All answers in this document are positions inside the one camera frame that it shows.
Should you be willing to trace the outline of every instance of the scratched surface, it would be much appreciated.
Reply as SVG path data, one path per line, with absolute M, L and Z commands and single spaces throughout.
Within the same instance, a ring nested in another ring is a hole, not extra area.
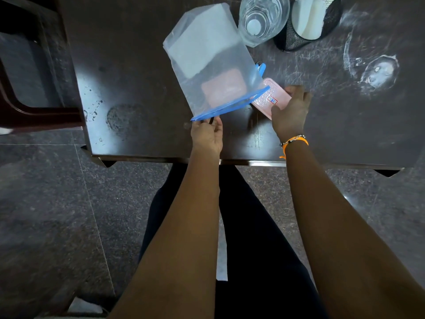
M 192 117 L 162 42 L 185 11 L 240 0 L 59 0 L 92 152 L 188 158 Z M 322 163 L 413 166 L 423 145 L 425 0 L 343 0 L 325 39 L 296 53 L 250 48 L 264 77 L 314 92 L 305 133 Z M 276 161 L 279 141 L 252 106 L 222 116 L 222 159 Z

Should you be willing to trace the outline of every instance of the blue plastic object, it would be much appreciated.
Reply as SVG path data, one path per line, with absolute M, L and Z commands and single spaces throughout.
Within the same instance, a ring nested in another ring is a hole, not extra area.
M 260 74 L 260 76 L 263 77 L 264 71 L 266 70 L 266 64 L 263 63 L 261 64 L 261 66 L 258 66 L 258 64 L 256 64 L 255 66 L 258 68 L 258 73 Z M 244 106 L 251 104 L 253 101 L 255 101 L 258 97 L 263 95 L 269 89 L 270 89 L 270 86 L 267 86 L 257 91 L 245 94 L 244 96 L 239 97 L 238 99 L 235 99 L 234 101 L 231 101 L 219 107 L 215 107 L 207 112 L 204 112 L 198 116 L 195 116 L 191 119 L 191 121 L 200 121 L 204 119 L 209 119 L 211 117 L 216 117 L 217 115 L 236 111 Z

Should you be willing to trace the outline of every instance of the orange string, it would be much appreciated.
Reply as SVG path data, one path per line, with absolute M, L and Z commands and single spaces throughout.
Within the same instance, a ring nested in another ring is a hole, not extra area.
M 307 142 L 307 140 L 306 140 L 306 139 L 304 139 L 303 137 L 295 136 L 295 137 L 293 137 L 293 138 L 289 139 L 288 141 L 286 141 L 286 144 L 284 144 L 284 146 L 282 147 L 282 148 L 283 148 L 283 150 L 284 150 L 284 155 L 283 155 L 283 156 L 280 156 L 279 158 L 281 158 L 281 159 L 285 159 L 285 160 L 286 160 L 286 153 L 285 153 L 285 149 L 286 149 L 286 147 L 288 146 L 288 144 L 290 144 L 290 141 L 291 141 L 291 140 L 301 140 L 301 141 L 304 141 L 305 143 L 307 143 L 307 145 L 309 145 L 309 143 Z

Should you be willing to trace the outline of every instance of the hand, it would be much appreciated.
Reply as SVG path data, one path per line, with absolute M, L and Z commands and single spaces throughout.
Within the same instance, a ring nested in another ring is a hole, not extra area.
M 195 121 L 192 123 L 190 132 L 193 140 L 193 149 L 212 150 L 220 156 L 223 149 L 223 123 L 220 117 L 215 117 L 214 122 L 209 124 L 210 119 Z
M 281 142 L 304 133 L 304 123 L 313 95 L 304 86 L 288 86 L 285 91 L 292 96 L 288 106 L 281 110 L 272 107 L 272 125 Z

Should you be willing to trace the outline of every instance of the forearm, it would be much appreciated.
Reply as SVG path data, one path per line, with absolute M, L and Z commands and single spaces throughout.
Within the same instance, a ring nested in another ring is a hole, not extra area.
M 330 315 L 355 318 L 379 313 L 380 305 L 392 299 L 389 287 L 403 287 L 403 293 L 415 291 L 418 296 L 422 289 L 338 191 L 308 146 L 295 141 L 286 148 L 286 157 L 300 233 Z
M 126 289 L 119 313 L 186 318 L 214 315 L 219 156 L 193 150 L 164 221 Z

